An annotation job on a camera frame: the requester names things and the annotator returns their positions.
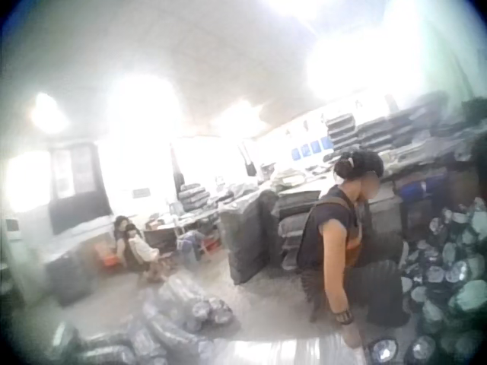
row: woman's hand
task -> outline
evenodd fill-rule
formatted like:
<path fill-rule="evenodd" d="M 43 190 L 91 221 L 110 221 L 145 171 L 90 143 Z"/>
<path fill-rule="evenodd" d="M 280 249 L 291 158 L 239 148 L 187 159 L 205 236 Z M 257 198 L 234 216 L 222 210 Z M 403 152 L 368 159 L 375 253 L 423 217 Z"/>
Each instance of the woman's hand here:
<path fill-rule="evenodd" d="M 342 337 L 343 341 L 350 348 L 359 348 L 362 346 L 362 339 L 360 333 L 358 333 L 358 328 L 355 322 L 349 325 L 342 325 Z"/>

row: window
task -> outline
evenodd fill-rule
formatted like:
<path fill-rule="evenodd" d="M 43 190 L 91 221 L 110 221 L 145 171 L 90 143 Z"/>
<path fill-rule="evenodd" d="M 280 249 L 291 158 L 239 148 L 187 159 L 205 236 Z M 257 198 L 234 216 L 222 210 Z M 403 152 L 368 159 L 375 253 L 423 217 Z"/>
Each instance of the window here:
<path fill-rule="evenodd" d="M 53 152 L 53 172 L 58 198 L 96 190 L 91 149 L 81 146 Z"/>
<path fill-rule="evenodd" d="M 29 211 L 49 203 L 51 183 L 47 151 L 21 154 L 8 162 L 5 188 L 15 212 Z"/>

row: hair bun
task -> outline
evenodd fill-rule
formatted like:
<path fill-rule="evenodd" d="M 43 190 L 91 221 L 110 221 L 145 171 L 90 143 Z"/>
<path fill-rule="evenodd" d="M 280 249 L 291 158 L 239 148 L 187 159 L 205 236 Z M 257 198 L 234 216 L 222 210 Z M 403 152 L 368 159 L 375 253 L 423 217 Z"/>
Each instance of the hair bun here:
<path fill-rule="evenodd" d="M 353 172 L 352 162 L 348 158 L 342 157 L 336 161 L 334 171 L 336 175 L 347 180 Z"/>

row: woman's arm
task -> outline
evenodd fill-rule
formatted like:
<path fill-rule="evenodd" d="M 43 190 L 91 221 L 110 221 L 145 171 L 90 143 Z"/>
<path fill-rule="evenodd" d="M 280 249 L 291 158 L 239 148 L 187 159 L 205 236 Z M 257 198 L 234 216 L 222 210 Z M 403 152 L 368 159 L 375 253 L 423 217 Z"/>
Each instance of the woman's arm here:
<path fill-rule="evenodd" d="M 119 258 L 119 261 L 122 263 L 122 265 L 126 268 L 127 267 L 127 261 L 125 260 L 125 256 L 123 253 L 125 252 L 126 246 L 125 242 L 123 239 L 119 239 L 116 241 L 116 255 Z"/>
<path fill-rule="evenodd" d="M 349 309 L 349 300 L 343 288 L 346 237 L 346 229 L 337 220 L 328 221 L 323 226 L 325 291 L 335 314 Z"/>
<path fill-rule="evenodd" d="M 332 312 L 343 325 L 343 340 L 349 347 L 358 348 L 362 341 L 357 326 L 353 322 L 349 299 L 343 288 L 346 237 L 345 227 L 337 220 L 331 220 L 323 226 L 325 291 Z"/>

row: stacked black bags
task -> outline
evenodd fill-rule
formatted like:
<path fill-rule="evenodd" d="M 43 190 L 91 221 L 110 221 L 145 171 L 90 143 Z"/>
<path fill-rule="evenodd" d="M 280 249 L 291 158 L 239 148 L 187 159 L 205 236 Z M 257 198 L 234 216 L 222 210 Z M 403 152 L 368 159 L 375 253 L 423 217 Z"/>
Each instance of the stacked black bags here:
<path fill-rule="evenodd" d="M 181 186 L 181 192 L 178 194 L 178 198 L 186 213 L 203 208 L 209 197 L 210 193 L 199 184 L 183 185 Z"/>
<path fill-rule="evenodd" d="M 269 244 L 260 219 L 259 197 L 253 192 L 218 209 L 221 242 L 229 250 L 230 276 L 235 284 L 249 281 L 269 262 Z"/>

